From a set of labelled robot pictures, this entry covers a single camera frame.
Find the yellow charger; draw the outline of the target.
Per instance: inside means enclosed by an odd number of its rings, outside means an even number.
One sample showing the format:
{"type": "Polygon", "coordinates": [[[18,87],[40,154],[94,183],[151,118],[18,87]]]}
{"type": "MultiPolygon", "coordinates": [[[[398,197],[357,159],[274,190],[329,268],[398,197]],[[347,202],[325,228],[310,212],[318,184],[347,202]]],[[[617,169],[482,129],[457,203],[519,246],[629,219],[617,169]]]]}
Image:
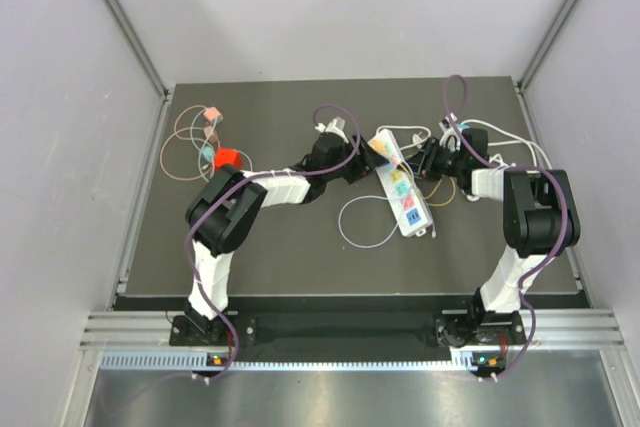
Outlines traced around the yellow charger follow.
{"type": "Polygon", "coordinates": [[[392,155],[392,152],[389,150],[389,146],[380,140],[372,139],[369,142],[371,148],[376,151],[379,155],[389,157],[392,155]]]}

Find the white power strip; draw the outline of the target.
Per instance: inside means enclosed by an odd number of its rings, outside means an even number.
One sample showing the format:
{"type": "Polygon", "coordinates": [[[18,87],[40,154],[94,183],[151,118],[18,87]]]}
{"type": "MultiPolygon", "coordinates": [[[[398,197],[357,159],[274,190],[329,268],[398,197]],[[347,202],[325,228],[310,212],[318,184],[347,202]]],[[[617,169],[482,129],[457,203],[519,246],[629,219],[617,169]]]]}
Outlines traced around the white power strip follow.
{"type": "Polygon", "coordinates": [[[404,155],[389,128],[378,128],[368,141],[377,139],[385,142],[398,165],[390,164],[375,170],[387,197],[392,214],[402,236],[422,237],[429,234],[436,238],[435,222],[423,194],[415,185],[414,174],[405,161],[404,155]]]}

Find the red cube adapter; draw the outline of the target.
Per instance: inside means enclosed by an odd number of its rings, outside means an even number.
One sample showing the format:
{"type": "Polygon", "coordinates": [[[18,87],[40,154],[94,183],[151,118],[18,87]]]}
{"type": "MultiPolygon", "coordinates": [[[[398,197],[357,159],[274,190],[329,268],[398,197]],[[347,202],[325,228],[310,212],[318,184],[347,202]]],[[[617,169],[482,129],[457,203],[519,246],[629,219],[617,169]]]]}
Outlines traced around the red cube adapter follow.
{"type": "Polygon", "coordinates": [[[231,165],[236,169],[242,169],[243,156],[236,149],[220,148],[213,158],[212,165],[216,170],[221,169],[225,165],[231,165]]]}

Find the beige brown charger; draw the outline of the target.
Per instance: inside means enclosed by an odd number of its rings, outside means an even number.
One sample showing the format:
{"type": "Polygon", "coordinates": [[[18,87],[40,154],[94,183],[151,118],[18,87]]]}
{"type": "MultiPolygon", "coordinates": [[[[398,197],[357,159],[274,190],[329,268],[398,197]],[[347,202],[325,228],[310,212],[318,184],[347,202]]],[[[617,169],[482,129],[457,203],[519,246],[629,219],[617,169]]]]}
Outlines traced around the beige brown charger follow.
{"type": "Polygon", "coordinates": [[[207,126],[203,129],[205,140],[209,143],[218,143],[219,137],[215,128],[207,126]]]}

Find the mint green charger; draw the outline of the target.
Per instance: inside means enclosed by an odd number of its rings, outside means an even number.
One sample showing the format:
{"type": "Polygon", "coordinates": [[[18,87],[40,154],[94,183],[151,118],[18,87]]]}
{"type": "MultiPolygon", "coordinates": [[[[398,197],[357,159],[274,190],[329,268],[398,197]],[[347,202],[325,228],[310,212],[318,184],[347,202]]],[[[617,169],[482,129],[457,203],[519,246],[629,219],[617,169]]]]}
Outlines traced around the mint green charger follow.
{"type": "Polygon", "coordinates": [[[215,152],[210,146],[205,146],[200,152],[201,157],[204,158],[207,162],[212,161],[214,154],[215,152]]]}

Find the salmon pink charger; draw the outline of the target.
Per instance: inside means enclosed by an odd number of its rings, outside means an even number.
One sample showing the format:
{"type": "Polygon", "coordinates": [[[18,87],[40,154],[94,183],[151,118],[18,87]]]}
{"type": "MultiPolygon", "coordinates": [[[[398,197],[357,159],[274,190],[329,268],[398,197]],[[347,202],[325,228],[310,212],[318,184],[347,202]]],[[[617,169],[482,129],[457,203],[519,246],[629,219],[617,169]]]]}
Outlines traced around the salmon pink charger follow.
{"type": "Polygon", "coordinates": [[[203,117],[211,124],[223,119],[222,113],[216,107],[207,107],[203,112],[203,117]]]}

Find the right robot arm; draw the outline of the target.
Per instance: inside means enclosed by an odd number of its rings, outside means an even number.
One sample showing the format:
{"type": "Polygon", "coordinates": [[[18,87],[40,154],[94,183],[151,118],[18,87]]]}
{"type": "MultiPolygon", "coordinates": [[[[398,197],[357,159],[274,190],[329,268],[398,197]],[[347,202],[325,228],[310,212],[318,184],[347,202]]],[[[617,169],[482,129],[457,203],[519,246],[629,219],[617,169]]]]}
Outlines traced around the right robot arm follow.
{"type": "Polygon", "coordinates": [[[465,128],[454,147],[430,138],[408,164],[420,178],[454,180],[464,193],[502,204],[505,250],[469,303],[467,331],[487,343],[514,322],[539,273],[579,240],[581,227],[564,170],[500,166],[489,160],[488,132],[465,128]]]}

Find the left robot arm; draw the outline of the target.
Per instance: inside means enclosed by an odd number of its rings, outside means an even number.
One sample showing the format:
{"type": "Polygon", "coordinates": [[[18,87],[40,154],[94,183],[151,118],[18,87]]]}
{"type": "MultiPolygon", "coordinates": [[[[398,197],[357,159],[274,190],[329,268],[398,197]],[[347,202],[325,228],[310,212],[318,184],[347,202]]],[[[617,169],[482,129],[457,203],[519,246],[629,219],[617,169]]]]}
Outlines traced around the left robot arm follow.
{"type": "Polygon", "coordinates": [[[261,210],[308,204],[335,179],[352,184],[389,164],[358,136],[348,141],[341,134],[322,133],[311,151],[289,168],[251,172],[233,165],[221,167],[185,214],[193,272],[185,315],[194,334],[209,344],[226,334],[227,321],[220,313],[228,306],[231,260],[261,210]]]}

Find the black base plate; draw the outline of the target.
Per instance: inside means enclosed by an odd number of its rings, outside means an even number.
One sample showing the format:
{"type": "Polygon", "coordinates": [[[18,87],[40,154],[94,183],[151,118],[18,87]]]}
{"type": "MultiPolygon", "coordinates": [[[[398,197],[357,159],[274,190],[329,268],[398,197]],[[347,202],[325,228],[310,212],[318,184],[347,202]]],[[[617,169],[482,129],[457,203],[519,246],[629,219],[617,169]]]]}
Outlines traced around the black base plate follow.
{"type": "Polygon", "coordinates": [[[187,304],[172,346],[213,346],[233,339],[251,349],[274,341],[327,339],[416,347],[519,346],[516,308],[495,313],[474,295],[233,296],[213,317],[187,304]]]}

